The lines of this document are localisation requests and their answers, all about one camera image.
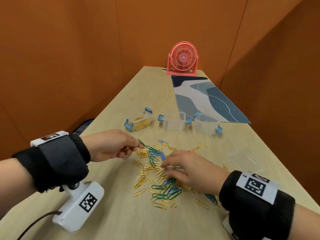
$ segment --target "white tag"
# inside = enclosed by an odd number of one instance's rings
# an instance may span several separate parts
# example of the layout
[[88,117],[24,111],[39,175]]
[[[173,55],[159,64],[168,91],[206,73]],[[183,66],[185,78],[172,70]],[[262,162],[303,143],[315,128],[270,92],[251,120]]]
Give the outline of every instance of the white tag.
[[57,139],[59,137],[62,137],[62,136],[68,135],[68,134],[69,134],[68,132],[61,130],[61,131],[53,133],[51,135],[47,135],[47,136],[41,137],[39,139],[32,140],[30,142],[30,146],[37,147],[38,145],[41,145],[41,144],[46,143],[48,141],[52,141],[54,139]]
[[236,185],[272,205],[275,202],[278,191],[278,184],[275,181],[246,172],[242,173]]

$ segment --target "fan grille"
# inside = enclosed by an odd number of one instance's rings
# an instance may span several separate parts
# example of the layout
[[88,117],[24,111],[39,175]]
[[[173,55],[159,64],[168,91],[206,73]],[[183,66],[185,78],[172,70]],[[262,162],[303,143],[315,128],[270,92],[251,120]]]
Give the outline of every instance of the fan grille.
[[197,50],[189,42],[180,42],[172,48],[170,56],[171,65],[175,70],[188,71],[196,62]]

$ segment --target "black cable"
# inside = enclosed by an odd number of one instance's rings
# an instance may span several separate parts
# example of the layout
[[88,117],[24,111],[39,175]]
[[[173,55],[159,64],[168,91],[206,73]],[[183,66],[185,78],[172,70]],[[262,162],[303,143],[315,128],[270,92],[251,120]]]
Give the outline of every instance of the black cable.
[[49,212],[49,213],[44,214],[43,216],[39,217],[37,220],[35,220],[33,223],[31,223],[30,226],[28,226],[28,227],[26,228],[26,230],[24,230],[24,232],[20,235],[20,237],[18,237],[17,240],[20,240],[20,239],[23,237],[23,235],[25,235],[26,232],[27,232],[34,224],[36,224],[38,221],[40,221],[42,218],[45,218],[46,216],[52,215],[52,214],[54,214],[54,215],[60,215],[61,213],[62,213],[62,211],[55,210],[55,211]]

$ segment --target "hand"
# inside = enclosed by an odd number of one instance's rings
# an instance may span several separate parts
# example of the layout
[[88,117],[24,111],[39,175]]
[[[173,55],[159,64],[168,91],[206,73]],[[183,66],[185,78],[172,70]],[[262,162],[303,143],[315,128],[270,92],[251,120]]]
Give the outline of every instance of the hand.
[[165,168],[169,165],[183,167],[184,172],[177,169],[169,169],[166,171],[168,177],[174,177],[183,184],[202,193],[217,196],[230,174],[194,151],[174,151],[167,156],[161,167]]
[[102,162],[110,158],[125,159],[138,148],[144,148],[136,138],[121,129],[106,130],[81,138],[93,162]]

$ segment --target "wooden table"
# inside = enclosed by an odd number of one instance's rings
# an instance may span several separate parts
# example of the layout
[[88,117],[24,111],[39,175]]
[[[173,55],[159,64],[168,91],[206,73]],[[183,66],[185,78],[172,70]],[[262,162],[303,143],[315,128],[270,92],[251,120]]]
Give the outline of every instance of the wooden table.
[[[198,76],[206,76],[197,71]],[[126,115],[149,107],[154,116],[164,111],[178,111],[170,76],[159,67],[143,67],[113,101],[100,113],[83,132],[88,135],[114,128],[124,128]],[[187,127],[184,131],[166,130],[155,121],[138,132],[131,132],[146,145],[159,145],[165,140],[178,149],[191,150],[199,142],[208,146],[197,151],[200,155],[219,166],[226,164],[229,171],[236,168],[227,154],[239,149],[250,148],[254,160],[265,167],[261,173],[280,183],[296,202],[320,213],[320,207],[302,188],[298,181],[282,165],[278,158],[263,143],[247,124],[222,123],[223,135],[209,137]],[[52,223],[49,216],[34,225],[23,240],[69,240],[69,239],[230,239],[222,220],[227,212],[211,203],[204,194],[189,190],[180,194],[175,201],[177,208],[161,210],[152,206],[151,193],[146,191],[133,197],[134,184],[142,170],[132,163],[138,159],[136,153],[127,160],[111,159],[101,163],[90,163],[90,173],[85,181],[97,181],[105,189],[105,195],[84,226],[76,233],[68,233]],[[144,164],[147,158],[140,159]],[[141,188],[151,186],[146,182]],[[66,201],[66,193],[58,189],[48,193],[35,193],[17,206],[0,221],[0,239],[17,239],[18,236],[41,215],[58,210]],[[207,204],[206,210],[194,201]]]

